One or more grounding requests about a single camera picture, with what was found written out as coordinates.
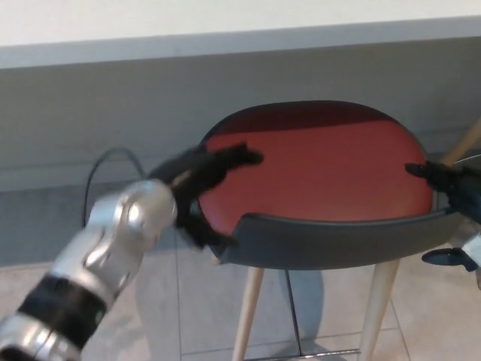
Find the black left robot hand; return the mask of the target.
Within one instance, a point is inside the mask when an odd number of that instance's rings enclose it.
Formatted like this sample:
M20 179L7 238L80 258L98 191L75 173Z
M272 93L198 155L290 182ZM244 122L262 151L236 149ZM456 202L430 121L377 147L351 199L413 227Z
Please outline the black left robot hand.
M147 178L161 181L170 188L177 206L174 226L183 231L196 247L235 247L237 241L214 230L203 216L192 211L192 205L221 184L230 171L258 165L263 159L261 152L245 143L218 150L198 145L163 162Z

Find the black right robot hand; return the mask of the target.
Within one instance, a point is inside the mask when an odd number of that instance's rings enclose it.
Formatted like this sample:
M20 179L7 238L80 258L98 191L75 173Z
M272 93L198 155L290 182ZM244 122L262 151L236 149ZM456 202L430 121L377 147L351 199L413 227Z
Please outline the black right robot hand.
M439 162L407 163L405 170L423 178L438 193L446 195L448 212L458 212L469 220L480 223L480 171L462 166L453 168ZM432 250L422 256L432 265L463 266L467 272L480 268L480 234L469 238L462 247Z

